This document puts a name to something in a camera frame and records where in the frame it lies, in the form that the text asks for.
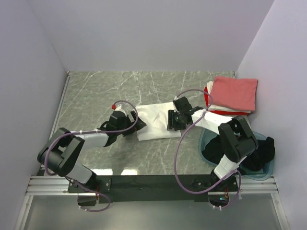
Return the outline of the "white printed t-shirt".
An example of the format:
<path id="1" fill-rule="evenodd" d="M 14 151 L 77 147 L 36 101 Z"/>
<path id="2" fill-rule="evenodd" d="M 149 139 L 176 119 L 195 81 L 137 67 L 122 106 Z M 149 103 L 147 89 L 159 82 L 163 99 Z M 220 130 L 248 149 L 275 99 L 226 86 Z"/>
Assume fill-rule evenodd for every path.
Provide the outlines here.
<path id="1" fill-rule="evenodd" d="M 180 131 L 167 130 L 168 111 L 174 110 L 172 102 L 136 106 L 139 118 L 146 127 L 137 131 L 138 141 L 179 138 Z"/>

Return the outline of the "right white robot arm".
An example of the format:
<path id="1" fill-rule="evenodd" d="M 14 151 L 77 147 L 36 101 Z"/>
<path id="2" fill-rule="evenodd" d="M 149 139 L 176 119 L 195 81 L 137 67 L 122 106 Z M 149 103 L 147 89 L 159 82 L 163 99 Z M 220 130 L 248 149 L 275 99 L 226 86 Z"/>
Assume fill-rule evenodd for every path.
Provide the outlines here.
<path id="1" fill-rule="evenodd" d="M 259 144 L 246 119 L 242 116 L 227 117 L 208 111 L 208 108 L 192 107 L 186 97 L 175 97 L 175 110 L 169 111 L 169 129 L 184 130 L 175 156 L 174 174 L 178 185 L 190 194 L 203 194 L 214 189 L 222 191 L 227 186 L 227 179 L 238 172 L 240 163 L 254 152 Z M 202 191 L 188 190 L 180 181 L 177 173 L 177 155 L 185 135 L 193 128 L 201 127 L 214 132 L 220 137 L 223 156 L 210 174 L 211 186 Z"/>

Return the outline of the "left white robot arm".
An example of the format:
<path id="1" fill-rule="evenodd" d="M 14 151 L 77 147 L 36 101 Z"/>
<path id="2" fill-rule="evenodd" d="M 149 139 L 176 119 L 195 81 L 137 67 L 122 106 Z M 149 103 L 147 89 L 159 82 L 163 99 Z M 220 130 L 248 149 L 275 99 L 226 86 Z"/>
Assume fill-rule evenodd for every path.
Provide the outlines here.
<path id="1" fill-rule="evenodd" d="M 77 162 L 81 150 L 108 147 L 119 135 L 125 137 L 146 126 L 135 111 L 126 114 L 117 110 L 94 131 L 73 132 L 59 128 L 41 149 L 37 161 L 58 176 L 78 181 L 79 187 L 89 193 L 97 187 L 96 173 Z"/>

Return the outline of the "teal plastic basket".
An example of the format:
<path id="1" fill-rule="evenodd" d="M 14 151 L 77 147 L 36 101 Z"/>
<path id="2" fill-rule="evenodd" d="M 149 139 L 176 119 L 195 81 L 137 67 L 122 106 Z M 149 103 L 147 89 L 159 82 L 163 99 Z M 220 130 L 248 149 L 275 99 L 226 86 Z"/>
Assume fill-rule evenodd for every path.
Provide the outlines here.
<path id="1" fill-rule="evenodd" d="M 205 146 L 209 143 L 209 141 L 212 140 L 213 138 L 217 137 L 217 136 L 218 135 L 216 133 L 209 131 L 207 129 L 203 129 L 201 131 L 201 136 L 200 136 L 199 144 L 198 144 L 198 150 L 199 150 L 201 158 L 206 163 L 208 163 L 209 165 L 212 165 L 212 166 L 216 166 L 217 164 L 211 163 L 208 160 L 206 160 L 203 157 L 201 152 L 202 152 L 202 150 L 204 150 Z M 256 139 L 260 139 L 260 140 L 265 140 L 267 138 L 266 136 L 264 136 L 260 133 L 257 133 L 257 132 L 254 132 L 254 136 L 256 137 Z M 268 178 L 271 177 L 271 175 L 273 173 L 273 166 L 274 166 L 274 159 L 269 164 L 267 164 L 265 166 L 265 173 L 263 173 L 263 174 L 253 174 L 253 175 L 243 175 L 243 176 L 245 176 L 246 178 L 256 180 L 256 181 L 264 181 L 264 180 L 267 180 Z"/>

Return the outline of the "folded red t-shirt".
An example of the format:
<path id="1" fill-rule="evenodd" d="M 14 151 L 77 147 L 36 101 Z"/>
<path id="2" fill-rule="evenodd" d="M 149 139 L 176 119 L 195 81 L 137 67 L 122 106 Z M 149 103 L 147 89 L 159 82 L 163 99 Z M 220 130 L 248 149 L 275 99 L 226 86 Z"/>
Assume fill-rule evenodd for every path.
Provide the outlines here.
<path id="1" fill-rule="evenodd" d="M 208 103 L 208 89 L 207 87 L 204 88 L 204 91 L 206 92 L 204 94 L 204 99 L 205 99 L 205 103 L 207 106 L 209 106 L 209 103 Z M 233 111 L 224 111 L 224 110 L 214 110 L 212 109 L 211 107 L 209 108 L 209 111 L 212 112 L 212 113 L 215 113 L 215 114 L 218 114 L 218 115 L 232 115 L 232 116 L 235 116 L 235 115 L 249 115 L 250 113 L 249 112 L 233 112 Z"/>

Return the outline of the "black t-shirt in basket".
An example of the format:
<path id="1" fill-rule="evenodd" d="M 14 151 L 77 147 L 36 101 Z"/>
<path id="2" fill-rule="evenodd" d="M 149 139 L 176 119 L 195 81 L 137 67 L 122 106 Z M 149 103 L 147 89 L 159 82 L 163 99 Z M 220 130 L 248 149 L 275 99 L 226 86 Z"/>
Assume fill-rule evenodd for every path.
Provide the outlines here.
<path id="1" fill-rule="evenodd" d="M 239 170 L 243 175 L 263 174 L 265 166 L 275 157 L 274 139 L 267 137 L 265 140 L 257 139 L 259 147 L 242 161 Z M 223 157 L 223 148 L 220 137 L 209 141 L 202 150 L 203 157 L 211 163 L 218 164 Z"/>

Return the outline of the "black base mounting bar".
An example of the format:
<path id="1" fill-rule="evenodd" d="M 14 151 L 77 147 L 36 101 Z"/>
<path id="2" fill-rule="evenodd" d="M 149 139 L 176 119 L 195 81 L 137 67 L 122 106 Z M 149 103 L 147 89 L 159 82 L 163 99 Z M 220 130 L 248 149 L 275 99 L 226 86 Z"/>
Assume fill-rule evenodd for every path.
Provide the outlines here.
<path id="1" fill-rule="evenodd" d="M 209 174 L 93 176 L 82 184 L 68 179 L 68 193 L 77 194 L 80 208 L 104 211 L 114 202 L 185 201 L 206 202 L 208 193 L 237 191 L 233 176 L 218 181 Z"/>

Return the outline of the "folded pink t-shirt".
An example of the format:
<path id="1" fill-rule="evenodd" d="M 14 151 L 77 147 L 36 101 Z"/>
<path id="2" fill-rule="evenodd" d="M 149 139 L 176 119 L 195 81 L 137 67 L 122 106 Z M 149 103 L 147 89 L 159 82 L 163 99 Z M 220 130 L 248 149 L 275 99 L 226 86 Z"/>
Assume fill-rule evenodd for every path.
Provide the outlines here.
<path id="1" fill-rule="evenodd" d="M 257 79 L 234 79 L 216 76 L 208 98 L 208 103 L 227 107 L 237 111 L 256 109 Z"/>

